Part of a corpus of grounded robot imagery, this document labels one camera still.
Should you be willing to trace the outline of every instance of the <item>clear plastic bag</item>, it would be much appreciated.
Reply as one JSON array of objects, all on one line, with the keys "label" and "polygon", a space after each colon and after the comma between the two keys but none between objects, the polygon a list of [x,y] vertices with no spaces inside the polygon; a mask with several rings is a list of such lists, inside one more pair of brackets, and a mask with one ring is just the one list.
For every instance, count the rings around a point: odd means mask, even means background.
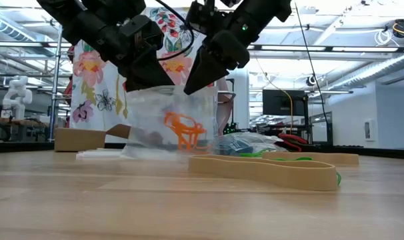
[{"label": "clear plastic bag", "polygon": [[192,95],[183,90],[184,86],[160,86],[127,94],[131,131],[124,155],[140,157],[146,150],[208,152],[217,136],[217,88]]},{"label": "clear plastic bag", "polygon": [[258,133],[231,133],[217,137],[213,142],[213,152],[218,155],[240,156],[242,153],[259,153],[261,151],[287,151],[275,145],[283,141],[275,136]]}]

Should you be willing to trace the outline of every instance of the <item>person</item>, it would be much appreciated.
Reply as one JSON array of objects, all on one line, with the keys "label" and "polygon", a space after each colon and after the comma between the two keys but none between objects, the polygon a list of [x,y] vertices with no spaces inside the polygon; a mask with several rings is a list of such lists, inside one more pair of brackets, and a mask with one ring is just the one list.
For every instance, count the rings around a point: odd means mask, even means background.
[{"label": "person", "polygon": [[[184,18],[186,11],[176,9]],[[158,58],[170,56],[183,50],[191,42],[191,34],[185,24],[173,13],[163,7],[146,8],[146,14],[155,21],[165,34],[164,45],[157,52]],[[186,53],[160,64],[170,76],[174,84],[185,85],[198,48],[204,35],[194,32],[193,46]],[[71,128],[108,130],[117,124],[127,124],[129,114],[127,109],[125,82],[116,66],[101,60],[100,55],[91,46],[81,41],[74,47],[73,85],[71,99]],[[217,82],[220,90],[227,91],[225,79]],[[226,102],[229,96],[220,96],[220,102]],[[217,111],[219,134],[229,120],[232,103],[220,105]],[[121,142],[112,136],[107,136],[108,142]]]}]

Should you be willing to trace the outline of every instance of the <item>white wall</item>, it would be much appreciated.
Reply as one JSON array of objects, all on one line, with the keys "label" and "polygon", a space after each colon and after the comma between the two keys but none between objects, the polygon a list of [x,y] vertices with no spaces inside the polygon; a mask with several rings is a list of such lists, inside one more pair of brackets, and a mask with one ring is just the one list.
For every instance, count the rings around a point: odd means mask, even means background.
[{"label": "white wall", "polygon": [[[334,145],[360,145],[378,147],[378,141],[365,140],[365,121],[377,119],[375,83],[364,89],[354,89],[353,94],[332,95],[326,99],[325,112],[332,112]],[[322,114],[321,105],[310,105],[309,116]],[[377,124],[373,127],[377,134]]]},{"label": "white wall", "polygon": [[404,87],[376,88],[379,147],[404,149]]}]

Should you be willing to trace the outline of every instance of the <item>tan band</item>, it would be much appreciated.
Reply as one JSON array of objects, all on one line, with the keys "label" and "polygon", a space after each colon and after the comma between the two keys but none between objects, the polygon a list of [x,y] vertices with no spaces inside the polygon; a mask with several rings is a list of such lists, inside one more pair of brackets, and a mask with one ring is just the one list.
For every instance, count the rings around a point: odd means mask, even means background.
[{"label": "tan band", "polygon": [[189,160],[189,172],[272,183],[313,191],[337,189],[335,166],[317,161],[274,161],[247,157],[198,155]]},{"label": "tan band", "polygon": [[354,166],[359,165],[359,155],[348,153],[290,153],[290,152],[264,152],[264,159],[294,160],[300,157],[310,157],[314,161],[331,165]]}]

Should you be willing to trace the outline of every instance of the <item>computer monitor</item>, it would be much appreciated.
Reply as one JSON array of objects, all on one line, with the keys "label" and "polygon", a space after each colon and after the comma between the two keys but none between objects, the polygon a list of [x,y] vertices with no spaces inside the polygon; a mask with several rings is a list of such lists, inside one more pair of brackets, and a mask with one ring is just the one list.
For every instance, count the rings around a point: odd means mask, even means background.
[{"label": "computer monitor", "polygon": [[[296,90],[287,90],[287,93],[293,100],[293,115],[304,116],[306,93]],[[263,89],[263,114],[290,116],[291,102],[288,96],[281,90]]]}]

